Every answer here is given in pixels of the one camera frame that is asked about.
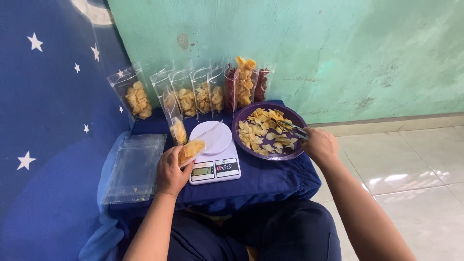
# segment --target purple plate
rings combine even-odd
[[[300,154],[303,153],[303,148],[301,147],[301,142],[298,140],[297,142],[294,143],[295,145],[295,150],[292,150],[291,148],[284,148],[282,149],[282,154],[274,153],[274,154],[269,154],[269,156],[264,156],[259,153],[254,152],[252,149],[247,148],[240,138],[238,137],[238,122],[239,121],[247,121],[248,116],[250,116],[257,108],[263,108],[271,110],[279,110],[284,113],[284,118],[289,119],[292,121],[292,123],[296,126],[299,126],[301,128],[307,127],[306,123],[304,120],[292,109],[285,107],[283,105],[278,105],[274,103],[268,103],[268,102],[261,102],[261,103],[253,103],[238,112],[236,112],[235,117],[233,118],[232,121],[232,137],[235,140],[235,143],[240,146],[243,150],[246,152],[250,153],[251,155],[265,159],[265,160],[272,160],[272,161],[285,161],[285,160],[290,160],[298,157]],[[279,135],[275,129],[269,129],[270,132],[274,132],[275,134]],[[287,134],[287,138],[293,138],[295,136],[291,135],[289,132],[283,132]],[[261,145],[266,145],[270,144],[271,146],[276,142],[275,140],[268,140],[266,137],[260,137],[264,138],[263,139],[263,144]]]

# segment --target digital kitchen scale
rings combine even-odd
[[[207,121],[197,125],[190,134],[189,141],[218,124],[221,136],[212,148],[195,159],[189,182],[192,185],[238,179],[242,176],[238,162],[237,148],[232,140],[232,132],[222,122]]]

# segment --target green wall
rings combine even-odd
[[[308,123],[464,111],[464,1],[109,3],[147,77],[170,59],[242,55],[277,62],[271,98]]]

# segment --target person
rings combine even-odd
[[[338,158],[336,138],[305,128],[304,151],[320,167],[360,261],[416,260],[377,202]],[[157,172],[157,192],[124,261],[342,260],[330,213],[310,200],[268,202],[241,210],[222,227],[201,215],[174,210],[193,163],[180,170],[182,146],[166,151]]]

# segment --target yellow chips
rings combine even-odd
[[[205,148],[205,145],[206,144],[204,140],[197,139],[194,139],[193,141],[185,144],[184,147],[179,151],[179,166],[201,152]]]
[[[235,90],[237,103],[239,107],[244,107],[251,104],[251,91],[253,82],[251,80],[252,70],[256,67],[256,62],[253,60],[245,61],[240,56],[235,57],[238,64],[238,85]]]
[[[264,111],[262,108],[256,109],[248,118],[248,121],[238,122],[238,133],[240,140],[247,147],[252,149],[254,152],[261,155],[268,156],[269,153],[282,154],[283,148],[291,148],[295,150],[294,143],[298,140],[297,138],[287,138],[287,134],[282,132],[288,132],[283,128],[283,124],[277,120],[284,120],[292,123],[290,120],[284,118],[284,113],[278,110]],[[276,133],[269,132],[270,129],[275,129]],[[274,140],[273,145],[263,143],[265,136],[266,140]]]
[[[211,105],[209,103],[209,90],[208,90],[208,83],[203,82],[198,85],[197,91],[197,106],[198,110],[201,113],[206,113],[211,111]]]
[[[169,129],[174,143],[177,145],[184,145],[187,143],[187,132],[185,131],[184,123],[181,120],[175,117],[174,125],[172,125]]]
[[[180,89],[177,93],[180,101],[180,107],[182,112],[189,117],[192,117],[196,114],[195,109],[195,97],[193,96],[193,91],[187,89]]]
[[[138,114],[142,120],[151,116],[153,108],[150,105],[147,95],[143,91],[141,81],[135,82],[132,87],[128,88],[125,97],[132,108],[132,114]]]
[[[224,108],[224,91],[221,86],[216,86],[211,92],[213,110],[221,112]]]

